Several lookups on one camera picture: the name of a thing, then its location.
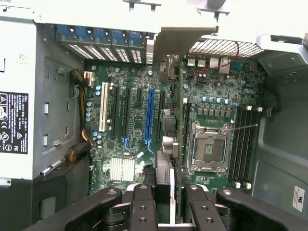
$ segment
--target gray metal panel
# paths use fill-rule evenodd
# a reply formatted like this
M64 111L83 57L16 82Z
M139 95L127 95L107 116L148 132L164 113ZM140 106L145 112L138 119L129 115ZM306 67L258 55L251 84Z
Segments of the gray metal panel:
M308 80L306 73L270 77L281 95L282 111L261 119L253 196L308 219ZM265 103L275 106L271 94ZM305 190L302 212L293 207L295 186Z
M83 70L82 60L54 40L53 29L49 25L37 25L33 178L62 159L68 148L79 139L79 106L77 99L70 98L68 81L69 71L75 68ZM44 114L45 103L49 103L48 115ZM44 147L43 136L46 134L48 142ZM53 142L58 138L61 144L54 146Z

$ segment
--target blue pcie slot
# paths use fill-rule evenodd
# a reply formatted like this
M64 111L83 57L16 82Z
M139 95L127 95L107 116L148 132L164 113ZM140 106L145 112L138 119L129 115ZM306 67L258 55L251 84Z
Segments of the blue pcie slot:
M149 89L149 99L148 99L148 111L146 115L146 127L145 127L145 137L144 143L148 146L149 152L154 152L151 150L151 128L153 122L153 108L154 108L154 98L155 98L155 90Z

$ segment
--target red cable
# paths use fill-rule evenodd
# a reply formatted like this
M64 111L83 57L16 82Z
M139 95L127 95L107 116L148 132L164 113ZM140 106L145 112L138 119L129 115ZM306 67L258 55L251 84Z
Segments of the red cable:
M232 61L234 61L234 60L237 58L237 56L239 55L239 52L240 52L240 46L239 46L238 42L234 41L234 43L235 43L236 46L237 46L237 52L236 52L235 57L232 58L232 59L230 60L230 62L228 62L227 64L224 64L224 65L219 65L219 66L214 66L214 67L211 67L211 68L204 68L204 69L202 69L202 70L198 70L198 71L196 71L196 72L190 74L190 76L194 76L194 75L196 75L197 73L200 73L200 72L203 72L203 71L208 71L208 70L211 70L211 69L218 69L218 68L221 68L221 67L223 67L223 66L229 65Z

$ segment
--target connector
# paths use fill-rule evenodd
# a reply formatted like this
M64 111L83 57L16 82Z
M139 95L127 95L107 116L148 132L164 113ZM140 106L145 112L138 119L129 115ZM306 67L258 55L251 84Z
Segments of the connector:
M100 130L107 131L107 111L108 111L109 83L102 83Z

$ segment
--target heatsink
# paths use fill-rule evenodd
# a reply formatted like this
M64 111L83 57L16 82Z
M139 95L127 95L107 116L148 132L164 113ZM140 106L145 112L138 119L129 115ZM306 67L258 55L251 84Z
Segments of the heatsink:
M111 158L110 181L133 182L135 159Z

